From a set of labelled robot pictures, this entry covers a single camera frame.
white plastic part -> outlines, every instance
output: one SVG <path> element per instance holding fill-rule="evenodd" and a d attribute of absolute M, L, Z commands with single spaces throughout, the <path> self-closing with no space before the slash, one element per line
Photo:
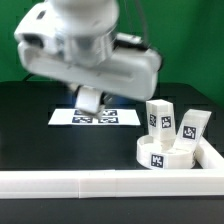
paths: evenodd
<path fill-rule="evenodd" d="M 0 198 L 224 195 L 224 159 L 204 138 L 196 152 L 204 169 L 1 171 Z"/>
<path fill-rule="evenodd" d="M 159 141 L 176 137 L 173 104 L 165 100 L 146 102 L 149 135 Z"/>
<path fill-rule="evenodd" d="M 92 86 L 106 93 L 135 100 L 150 99 L 157 85 L 161 57 L 155 51 L 117 49 L 112 57 L 94 68 L 68 65 L 60 57 L 21 42 L 18 47 L 23 66 L 33 74 Z"/>
<path fill-rule="evenodd" d="M 204 138 L 197 146 L 196 159 L 203 169 L 224 169 L 223 157 Z"/>
<path fill-rule="evenodd" d="M 209 111 L 188 110 L 181 122 L 173 148 L 194 152 L 210 115 Z"/>
<path fill-rule="evenodd" d="M 192 151 L 163 150 L 147 135 L 137 141 L 137 161 L 149 169 L 191 169 L 195 165 Z"/>
<path fill-rule="evenodd" d="M 116 0 L 49 0 L 56 29 L 72 36 L 96 36 L 115 26 L 119 8 Z"/>
<path fill-rule="evenodd" d="M 88 86 L 79 88 L 75 107 L 87 114 L 101 116 L 104 107 L 101 107 L 102 92 Z"/>

black tabletop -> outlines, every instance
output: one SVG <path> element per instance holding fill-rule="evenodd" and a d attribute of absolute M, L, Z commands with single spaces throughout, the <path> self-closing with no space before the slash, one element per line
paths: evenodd
<path fill-rule="evenodd" d="M 159 84 L 154 99 L 174 103 L 177 129 L 188 109 L 211 111 L 204 136 L 224 153 L 221 108 L 184 84 Z M 136 141 L 147 134 L 144 103 L 113 96 L 107 105 L 136 109 L 141 126 L 48 126 L 56 108 L 74 102 L 60 83 L 0 83 L 0 170 L 144 169 L 136 162 Z M 223 223 L 223 199 L 0 200 L 0 223 Z"/>

robot end effector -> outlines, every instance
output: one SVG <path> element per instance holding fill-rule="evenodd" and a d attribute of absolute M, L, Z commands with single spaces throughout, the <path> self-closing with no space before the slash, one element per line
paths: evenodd
<path fill-rule="evenodd" d="M 23 66 L 66 83 L 76 108 L 100 116 L 103 93 L 145 101 L 157 84 L 161 57 L 140 37 L 116 34 L 115 0 L 49 0 L 35 5 L 15 38 Z"/>

white block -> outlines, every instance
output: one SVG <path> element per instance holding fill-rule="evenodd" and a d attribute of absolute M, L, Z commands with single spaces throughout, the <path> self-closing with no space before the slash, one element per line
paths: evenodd
<path fill-rule="evenodd" d="M 79 179 L 79 198 L 115 197 L 115 171 L 91 171 Z"/>
<path fill-rule="evenodd" d="M 223 157 L 203 137 L 197 146 L 196 159 L 203 169 L 224 169 Z"/>
<path fill-rule="evenodd" d="M 146 102 L 149 135 L 159 141 L 176 137 L 173 104 L 165 100 Z"/>
<path fill-rule="evenodd" d="M 181 122 L 173 148 L 195 151 L 210 115 L 209 111 L 188 110 Z"/>
<path fill-rule="evenodd" d="M 0 198 L 78 198 L 80 172 L 0 172 Z"/>

white cube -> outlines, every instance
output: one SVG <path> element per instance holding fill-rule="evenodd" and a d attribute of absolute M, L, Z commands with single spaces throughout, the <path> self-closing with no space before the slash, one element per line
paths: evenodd
<path fill-rule="evenodd" d="M 173 104 L 165 100 L 146 102 L 149 135 L 159 141 L 176 138 Z"/>

